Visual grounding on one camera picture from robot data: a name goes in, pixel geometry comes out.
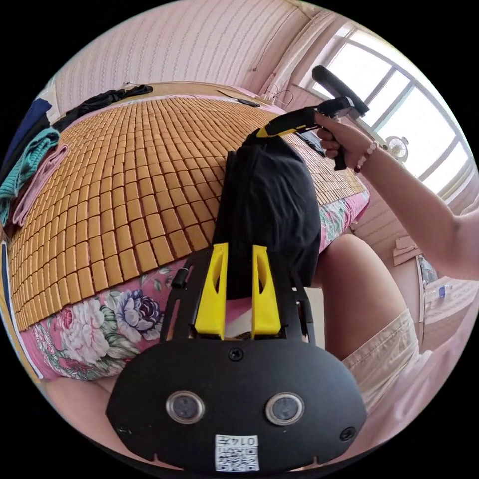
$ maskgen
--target teal towel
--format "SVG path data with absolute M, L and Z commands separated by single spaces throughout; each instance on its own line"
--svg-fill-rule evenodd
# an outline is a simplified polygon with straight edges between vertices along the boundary
M 35 174 L 38 165 L 50 148 L 58 145 L 60 133 L 54 128 L 45 128 L 30 141 L 21 157 L 0 186 L 0 221 L 5 226 L 10 214 L 11 201 L 23 185 Z

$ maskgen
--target finger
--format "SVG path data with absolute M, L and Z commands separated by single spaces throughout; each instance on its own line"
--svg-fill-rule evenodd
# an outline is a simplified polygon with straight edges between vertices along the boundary
M 324 150 L 339 150 L 337 141 L 321 140 L 319 143 Z
M 332 140 L 333 139 L 333 134 L 328 131 L 328 130 L 323 130 L 322 128 L 316 131 L 316 135 L 318 138 L 321 138 L 321 140 Z
M 324 128 L 329 131 L 332 131 L 333 133 L 338 129 L 338 122 L 336 120 L 321 115 L 318 112 L 314 113 L 314 121 L 316 122 L 316 124 L 323 126 Z

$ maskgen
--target window pane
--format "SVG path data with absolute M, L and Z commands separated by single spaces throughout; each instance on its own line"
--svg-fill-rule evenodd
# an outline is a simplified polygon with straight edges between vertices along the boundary
M 468 160 L 461 143 L 451 151 L 451 154 L 423 181 L 423 183 L 434 193 L 441 191 Z
M 324 89 L 319 83 L 314 84 L 313 90 L 316 90 L 318 93 L 325 96 L 326 98 L 334 98 L 334 96 L 331 95 L 331 93 L 329 93 L 329 91 Z
M 362 120 L 369 126 L 374 125 L 376 120 L 388 109 L 391 103 L 406 88 L 409 79 L 402 73 L 395 71 L 393 76 L 381 88 L 381 91 L 369 103 L 369 111 Z
M 446 113 L 451 117 L 459 131 L 461 128 L 452 111 L 450 110 L 444 98 L 436 90 L 433 84 L 427 79 L 424 73 L 407 57 L 405 57 L 398 49 L 394 48 L 386 40 L 379 39 L 364 31 L 357 30 L 351 35 L 351 40 L 367 46 L 372 50 L 384 55 L 386 58 L 405 69 L 415 80 L 417 80 L 445 109 Z
M 391 66 L 361 48 L 346 44 L 327 68 L 364 101 Z
M 389 136 L 408 140 L 405 166 L 415 176 L 437 160 L 454 138 L 447 121 L 417 88 L 377 133 L 384 140 Z

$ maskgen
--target yellow tool part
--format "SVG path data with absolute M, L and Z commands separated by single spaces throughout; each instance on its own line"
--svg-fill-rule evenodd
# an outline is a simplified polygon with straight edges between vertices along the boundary
M 302 128 L 306 128 L 306 125 L 301 125 L 301 126 L 298 126 L 296 128 L 290 128 L 289 130 L 281 131 L 280 133 L 275 133 L 273 135 L 270 135 L 266 131 L 266 128 L 263 127 L 256 133 L 256 137 L 257 138 L 272 138 L 273 136 L 284 136 L 284 135 L 287 135 L 288 133 L 296 133 L 296 131 L 298 131 Z
M 251 336 L 275 336 L 281 329 L 273 277 L 266 248 L 253 246 L 253 296 Z
M 198 334 L 225 337 L 227 270 L 228 244 L 215 244 L 195 321 Z

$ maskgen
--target floral bedsheet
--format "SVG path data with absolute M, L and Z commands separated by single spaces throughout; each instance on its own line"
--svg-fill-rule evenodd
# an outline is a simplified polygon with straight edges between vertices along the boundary
M 369 204 L 363 192 L 320 208 L 321 250 L 359 219 Z M 94 380 L 119 374 L 160 338 L 171 282 L 185 260 L 115 289 L 67 306 L 21 333 L 29 357 L 44 379 Z M 250 300 L 229 301 L 227 323 L 250 309 Z

